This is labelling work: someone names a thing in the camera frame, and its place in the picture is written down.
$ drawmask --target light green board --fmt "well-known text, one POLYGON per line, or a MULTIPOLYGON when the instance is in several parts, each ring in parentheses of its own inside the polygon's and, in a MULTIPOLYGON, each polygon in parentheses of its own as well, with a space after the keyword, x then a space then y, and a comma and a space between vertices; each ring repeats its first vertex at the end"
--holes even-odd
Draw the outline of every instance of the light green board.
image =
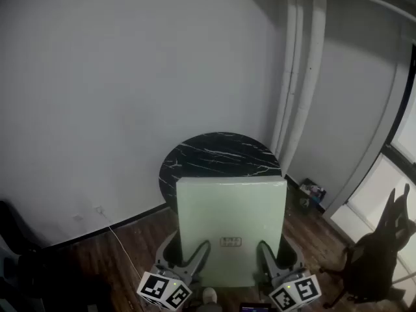
POLYGON ((176 183, 184 260, 203 241, 211 242, 201 272, 204 287, 255 285, 259 242, 278 252, 286 188, 280 176, 181 178, 176 183))

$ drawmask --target shoe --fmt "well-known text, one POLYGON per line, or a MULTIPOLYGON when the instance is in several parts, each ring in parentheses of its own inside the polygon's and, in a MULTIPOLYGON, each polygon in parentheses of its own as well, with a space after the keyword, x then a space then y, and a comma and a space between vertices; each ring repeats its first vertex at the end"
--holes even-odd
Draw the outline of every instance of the shoe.
POLYGON ((213 288, 205 288, 202 292, 202 302, 204 304, 216 303, 216 292, 213 288))

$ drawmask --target vertical pipe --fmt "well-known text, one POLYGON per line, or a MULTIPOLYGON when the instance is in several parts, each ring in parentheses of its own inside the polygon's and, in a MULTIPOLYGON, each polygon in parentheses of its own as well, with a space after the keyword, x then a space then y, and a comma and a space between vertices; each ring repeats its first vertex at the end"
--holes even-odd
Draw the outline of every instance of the vertical pipe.
POLYGON ((287 93, 289 92, 289 84, 291 81, 291 73, 293 67, 294 55, 294 40, 296 36, 296 0, 287 0, 287 29, 286 29, 286 50, 285 50, 285 65, 280 86, 280 99, 278 113, 276 116, 276 124, 272 137, 272 144, 270 149, 273 153, 276 152, 278 145, 281 125, 283 122, 283 115, 285 114, 287 93))
POLYGON ((299 106, 290 133, 289 143, 281 159, 281 174, 283 177, 287 173, 293 155, 298 147, 311 107, 313 94, 315 93, 324 48, 325 22, 326 0, 313 0, 311 43, 307 58, 305 79, 302 85, 299 106))
POLYGON ((298 84, 300 56, 302 53, 302 38, 304 35, 304 2, 303 0, 296 0, 296 38, 294 43, 294 60, 291 75, 291 82, 289 86, 289 94, 287 96, 285 114, 283 115, 283 123, 276 148, 276 157, 279 159, 283 142, 285 140, 287 126, 292 114, 294 93, 296 92, 296 85, 298 84))

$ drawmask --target black chair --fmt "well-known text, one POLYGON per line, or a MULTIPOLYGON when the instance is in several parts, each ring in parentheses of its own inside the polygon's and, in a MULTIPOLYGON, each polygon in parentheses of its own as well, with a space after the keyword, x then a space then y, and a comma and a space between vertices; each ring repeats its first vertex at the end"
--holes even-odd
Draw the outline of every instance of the black chair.
POLYGON ((380 221, 373 233, 362 237, 353 247, 346 249, 346 264, 342 271, 321 268, 343 279, 344 289, 324 308, 332 308, 346 293, 355 304, 380 300, 401 300, 405 290, 392 286, 397 252, 408 243, 416 232, 416 225, 409 220, 407 198, 410 187, 406 184, 403 195, 395 201, 395 190, 390 193, 380 221))

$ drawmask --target round table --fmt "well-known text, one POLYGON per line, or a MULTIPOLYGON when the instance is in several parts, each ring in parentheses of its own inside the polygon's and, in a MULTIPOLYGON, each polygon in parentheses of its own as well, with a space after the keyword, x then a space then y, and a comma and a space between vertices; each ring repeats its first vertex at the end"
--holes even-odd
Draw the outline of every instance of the round table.
POLYGON ((177 212, 176 181, 181 177, 280 176, 274 154, 244 135, 207 133, 178 144, 164 159, 159 186, 164 200, 177 212))

